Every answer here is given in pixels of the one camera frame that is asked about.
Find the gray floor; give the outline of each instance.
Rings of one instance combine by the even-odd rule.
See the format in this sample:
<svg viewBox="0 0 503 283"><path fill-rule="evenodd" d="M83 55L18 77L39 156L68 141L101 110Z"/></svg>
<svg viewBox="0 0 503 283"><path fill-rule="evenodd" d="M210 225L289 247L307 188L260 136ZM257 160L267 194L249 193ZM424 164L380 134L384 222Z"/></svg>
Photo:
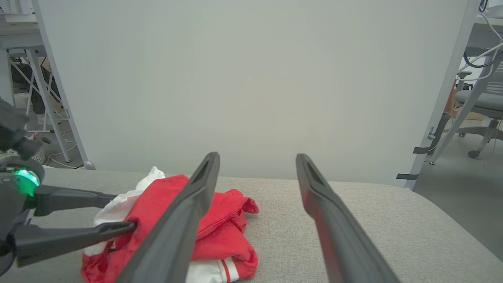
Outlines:
<svg viewBox="0 0 503 283"><path fill-rule="evenodd" d="M463 126L479 124L463 122ZM503 261L503 141L496 141L489 162L493 139L478 159L469 158L468 151L481 138L455 135L436 165L425 162L414 192L440 207Z"/></svg>
<svg viewBox="0 0 503 283"><path fill-rule="evenodd" d="M38 125L37 123L37 115L33 112L30 113L30 123L28 124L28 130L42 130L43 126ZM58 124L58 127L61 131L61 134L65 132L66 130L70 129L70 124L68 123L67 120L61 120L61 123ZM47 126L47 130L51 130L52 126ZM49 140L52 141L50 144L43 144L43 148L45 151L45 155L49 156L52 154L57 154L61 152L61 147L58 144L58 141L56 139L56 135L54 133L39 133L39 136L44 136L48 138ZM63 138L67 139L69 142L74 142L75 138L73 137L72 131L68 131ZM70 149L71 147L75 146L75 143L67 143L66 141L63 141L66 149ZM58 162L64 163L65 165L71 166L71 167L79 167L83 165L82 162L82 157L80 156L80 152L78 152L78 148L74 148L71 150L68 150L68 156L70 159L72 159L72 162L66 163L63 155L56 155L53 156L52 158ZM48 160L46 163L47 166L55 167L55 168L66 168L65 166L58 164L52 160Z"/></svg>

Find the red stripe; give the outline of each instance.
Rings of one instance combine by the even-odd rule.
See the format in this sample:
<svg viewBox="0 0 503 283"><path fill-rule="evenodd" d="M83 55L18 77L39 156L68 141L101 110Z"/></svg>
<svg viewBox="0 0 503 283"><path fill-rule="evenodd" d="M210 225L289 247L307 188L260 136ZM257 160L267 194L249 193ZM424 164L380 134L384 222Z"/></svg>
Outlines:
<svg viewBox="0 0 503 283"><path fill-rule="evenodd" d="M225 264L225 260L221 259L223 268L225 268L225 275L227 275L227 283L230 283L230 274L229 274L229 268L227 268L227 264Z"/></svg>

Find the red and white garment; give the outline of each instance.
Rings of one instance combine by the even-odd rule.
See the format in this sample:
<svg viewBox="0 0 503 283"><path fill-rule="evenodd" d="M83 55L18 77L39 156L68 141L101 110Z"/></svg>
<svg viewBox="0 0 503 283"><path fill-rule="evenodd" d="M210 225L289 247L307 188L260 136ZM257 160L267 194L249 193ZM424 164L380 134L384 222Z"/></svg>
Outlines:
<svg viewBox="0 0 503 283"><path fill-rule="evenodd" d="M153 181L125 218L125 221L138 223L136 230L106 243L100 253L96 247L90 253L89 250L84 252L80 271L84 280L88 283L113 282L188 180L178 175ZM232 282L253 277L258 259L243 235L244 213L258 212L255 201L238 190L214 193L210 209L199 222L186 282Z"/></svg>

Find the red cloth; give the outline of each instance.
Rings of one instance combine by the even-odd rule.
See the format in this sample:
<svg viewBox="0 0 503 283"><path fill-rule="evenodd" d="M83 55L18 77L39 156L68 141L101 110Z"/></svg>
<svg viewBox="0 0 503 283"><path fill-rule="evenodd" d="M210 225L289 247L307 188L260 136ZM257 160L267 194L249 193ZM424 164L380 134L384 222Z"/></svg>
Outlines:
<svg viewBox="0 0 503 283"><path fill-rule="evenodd" d="M98 255L82 256L81 275L88 283L113 282L143 239L154 227L175 196L188 182L184 175L155 180L139 197L126 221L138 223L133 234L112 242ZM214 193L208 212L197 229L192 261L232 257L239 278L253 277L259 263L254 248L243 236L246 227L244 212L256 214L259 207L238 190Z"/></svg>

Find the black tape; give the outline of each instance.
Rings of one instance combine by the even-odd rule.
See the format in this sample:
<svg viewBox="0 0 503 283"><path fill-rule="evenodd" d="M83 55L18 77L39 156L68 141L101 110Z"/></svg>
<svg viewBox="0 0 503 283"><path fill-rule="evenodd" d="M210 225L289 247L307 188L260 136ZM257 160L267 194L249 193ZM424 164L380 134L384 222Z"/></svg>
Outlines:
<svg viewBox="0 0 503 283"><path fill-rule="evenodd" d="M419 177L419 174L415 174L415 175L412 175L412 174L398 174L398 175L396 175L397 179L404 179L404 180L417 180L418 177Z"/></svg>
<svg viewBox="0 0 503 283"><path fill-rule="evenodd" d="M425 153L428 153L430 152L430 148L414 148L414 151L412 153L416 153L416 154L425 154Z"/></svg>

